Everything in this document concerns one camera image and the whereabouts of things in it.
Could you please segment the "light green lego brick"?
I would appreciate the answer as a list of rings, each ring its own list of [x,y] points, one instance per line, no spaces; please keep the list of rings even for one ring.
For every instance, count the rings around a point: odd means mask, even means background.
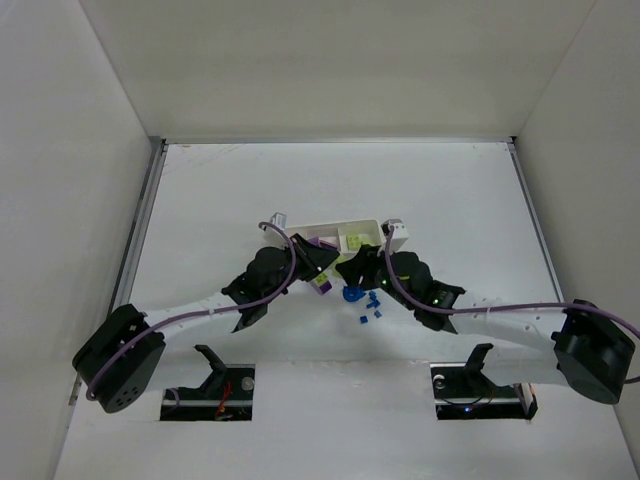
[[[362,238],[359,234],[348,234],[345,236],[346,247],[350,252],[357,252],[363,245]]]

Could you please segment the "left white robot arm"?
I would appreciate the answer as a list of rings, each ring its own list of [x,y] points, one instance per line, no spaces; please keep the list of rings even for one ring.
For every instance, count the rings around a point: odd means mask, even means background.
[[[313,281],[339,256],[295,234],[283,247],[259,249],[243,273],[202,300],[155,311],[132,304],[115,308],[72,360],[87,386],[86,398],[107,413],[129,407],[148,388],[168,342],[202,345],[208,334],[254,325],[291,284]]]

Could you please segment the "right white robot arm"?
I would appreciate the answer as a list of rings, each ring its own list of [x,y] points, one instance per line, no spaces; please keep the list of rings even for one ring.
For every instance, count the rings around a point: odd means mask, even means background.
[[[362,246],[336,269],[348,287],[383,290],[430,330],[485,337],[465,368],[496,386],[567,386],[615,405],[629,381],[635,353],[629,326],[589,302],[502,304],[434,279],[413,252],[377,246]]]

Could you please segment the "green and purple lego stack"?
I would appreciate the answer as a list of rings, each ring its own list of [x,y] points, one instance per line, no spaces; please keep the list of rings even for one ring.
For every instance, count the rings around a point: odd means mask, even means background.
[[[319,273],[310,281],[310,285],[319,295],[325,295],[332,289],[332,283],[326,273]]]

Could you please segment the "purple butterfly lego brick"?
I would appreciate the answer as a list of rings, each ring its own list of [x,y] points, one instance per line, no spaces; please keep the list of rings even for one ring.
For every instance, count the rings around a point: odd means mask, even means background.
[[[327,248],[327,249],[334,249],[334,250],[338,250],[339,247],[331,242],[328,242],[326,240],[323,240],[319,237],[312,237],[308,239],[308,242],[314,246],[320,247],[320,248]]]

